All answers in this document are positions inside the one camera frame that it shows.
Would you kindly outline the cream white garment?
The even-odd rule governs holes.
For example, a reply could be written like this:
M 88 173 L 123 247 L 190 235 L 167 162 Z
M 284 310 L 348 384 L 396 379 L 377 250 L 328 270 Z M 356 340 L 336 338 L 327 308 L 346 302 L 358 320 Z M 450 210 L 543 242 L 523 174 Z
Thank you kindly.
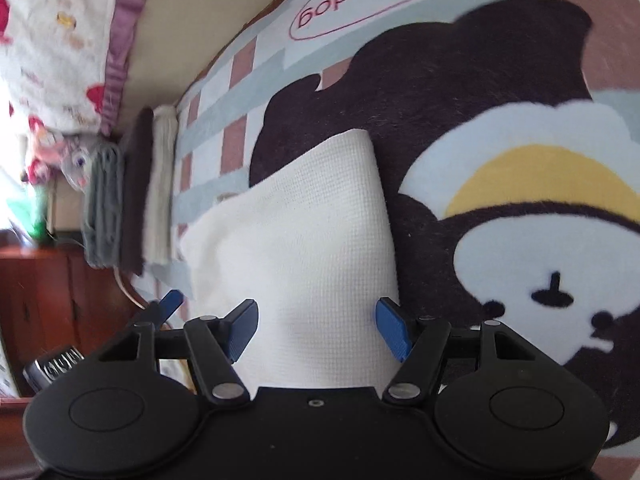
M 372 142 L 331 136 L 194 222 L 180 242 L 196 316 L 256 301 L 235 369 L 262 387 L 383 390 L 398 370 L 374 307 L 396 298 L 394 244 Z

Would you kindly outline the cream folded cloth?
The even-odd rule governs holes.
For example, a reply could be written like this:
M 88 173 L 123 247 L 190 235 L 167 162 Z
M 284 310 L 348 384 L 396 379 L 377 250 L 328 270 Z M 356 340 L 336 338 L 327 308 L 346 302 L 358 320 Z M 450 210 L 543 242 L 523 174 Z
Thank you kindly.
M 163 266 L 171 256 L 170 208 L 178 133 L 175 107 L 162 105 L 153 110 L 152 133 L 152 165 L 146 193 L 142 255 L 147 264 Z

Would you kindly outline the red-brown wooden drawer cabinet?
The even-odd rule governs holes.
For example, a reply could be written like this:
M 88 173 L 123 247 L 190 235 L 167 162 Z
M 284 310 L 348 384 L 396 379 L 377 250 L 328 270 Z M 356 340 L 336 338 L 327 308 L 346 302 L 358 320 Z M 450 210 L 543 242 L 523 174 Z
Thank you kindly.
M 79 247 L 1 249 L 1 397 L 34 392 L 24 366 L 63 344 L 87 348 L 90 337 L 126 324 L 146 301 L 129 276 L 93 269 Z

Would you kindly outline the grey folded towel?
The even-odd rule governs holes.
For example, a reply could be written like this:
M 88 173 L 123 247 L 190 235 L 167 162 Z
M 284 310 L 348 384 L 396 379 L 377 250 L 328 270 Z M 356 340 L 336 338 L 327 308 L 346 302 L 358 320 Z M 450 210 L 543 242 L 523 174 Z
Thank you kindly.
M 124 156 L 114 143 L 102 143 L 94 152 L 86 187 L 81 233 L 89 266 L 116 266 L 122 236 Z

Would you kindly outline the beige nightstand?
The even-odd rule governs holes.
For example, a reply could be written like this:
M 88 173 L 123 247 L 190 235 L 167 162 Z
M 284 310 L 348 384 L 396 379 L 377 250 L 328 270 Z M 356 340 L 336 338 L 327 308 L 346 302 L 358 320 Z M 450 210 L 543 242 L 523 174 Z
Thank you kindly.
M 53 235 L 79 232 L 84 215 L 83 192 L 76 191 L 67 180 L 58 176 L 49 182 L 47 229 Z

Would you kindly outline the dark brown folded cloth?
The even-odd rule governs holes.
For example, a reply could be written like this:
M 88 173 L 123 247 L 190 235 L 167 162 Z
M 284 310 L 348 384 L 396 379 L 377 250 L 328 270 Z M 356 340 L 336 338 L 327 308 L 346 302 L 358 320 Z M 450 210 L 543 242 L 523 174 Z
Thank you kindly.
M 143 269 L 142 231 L 153 158 L 153 118 L 152 108 L 143 107 L 119 142 L 124 158 L 124 180 L 118 266 L 134 275 L 141 275 Z

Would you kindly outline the green plastic bag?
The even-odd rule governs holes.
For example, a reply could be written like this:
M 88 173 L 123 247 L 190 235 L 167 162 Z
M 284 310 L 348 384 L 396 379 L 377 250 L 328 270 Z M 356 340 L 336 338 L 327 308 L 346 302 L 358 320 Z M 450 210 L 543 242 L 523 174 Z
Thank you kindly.
M 12 230 L 21 245 L 35 248 L 49 244 L 48 196 L 47 185 L 26 185 L 20 196 L 6 201 Z

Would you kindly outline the grey bunny plush toy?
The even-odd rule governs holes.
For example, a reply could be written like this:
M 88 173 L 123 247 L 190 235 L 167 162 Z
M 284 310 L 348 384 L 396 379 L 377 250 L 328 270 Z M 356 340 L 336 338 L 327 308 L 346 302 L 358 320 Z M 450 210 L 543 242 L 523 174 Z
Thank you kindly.
M 91 176 L 91 166 L 98 148 L 106 142 L 102 134 L 55 133 L 52 145 L 51 165 L 66 179 L 77 192 L 85 192 Z

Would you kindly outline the pink plush toy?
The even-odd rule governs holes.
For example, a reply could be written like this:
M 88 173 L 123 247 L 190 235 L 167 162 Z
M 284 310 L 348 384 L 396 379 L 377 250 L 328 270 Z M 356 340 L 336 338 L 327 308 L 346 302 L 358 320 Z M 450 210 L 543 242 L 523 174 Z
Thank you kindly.
M 60 171 L 66 148 L 65 136 L 35 124 L 28 139 L 25 182 L 30 185 L 48 183 Z

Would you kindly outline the checkered floor rug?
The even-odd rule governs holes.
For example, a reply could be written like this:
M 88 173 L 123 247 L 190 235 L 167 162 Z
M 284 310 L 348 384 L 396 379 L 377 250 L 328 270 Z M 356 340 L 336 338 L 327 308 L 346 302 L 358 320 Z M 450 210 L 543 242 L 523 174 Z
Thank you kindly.
M 142 294 L 181 323 L 284 242 L 262 184 L 330 136 L 371 139 L 404 307 L 496 318 L 610 415 L 605 479 L 639 474 L 639 0 L 283 0 L 177 107 L 171 250 Z

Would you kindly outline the cartoon quilt with purple ruffle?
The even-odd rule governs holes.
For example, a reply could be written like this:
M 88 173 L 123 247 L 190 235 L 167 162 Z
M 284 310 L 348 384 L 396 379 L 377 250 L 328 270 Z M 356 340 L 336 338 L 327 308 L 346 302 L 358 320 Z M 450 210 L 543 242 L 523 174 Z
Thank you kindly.
M 1 0 L 1 107 L 26 130 L 109 133 L 146 0 Z

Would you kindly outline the beige bed base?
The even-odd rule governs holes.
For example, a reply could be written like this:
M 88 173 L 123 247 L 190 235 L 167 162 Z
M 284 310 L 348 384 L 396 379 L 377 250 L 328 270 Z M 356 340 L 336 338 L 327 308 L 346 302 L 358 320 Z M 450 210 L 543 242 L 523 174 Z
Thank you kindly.
M 117 131 L 145 106 L 177 101 L 209 62 L 274 0 L 146 0 L 129 55 Z

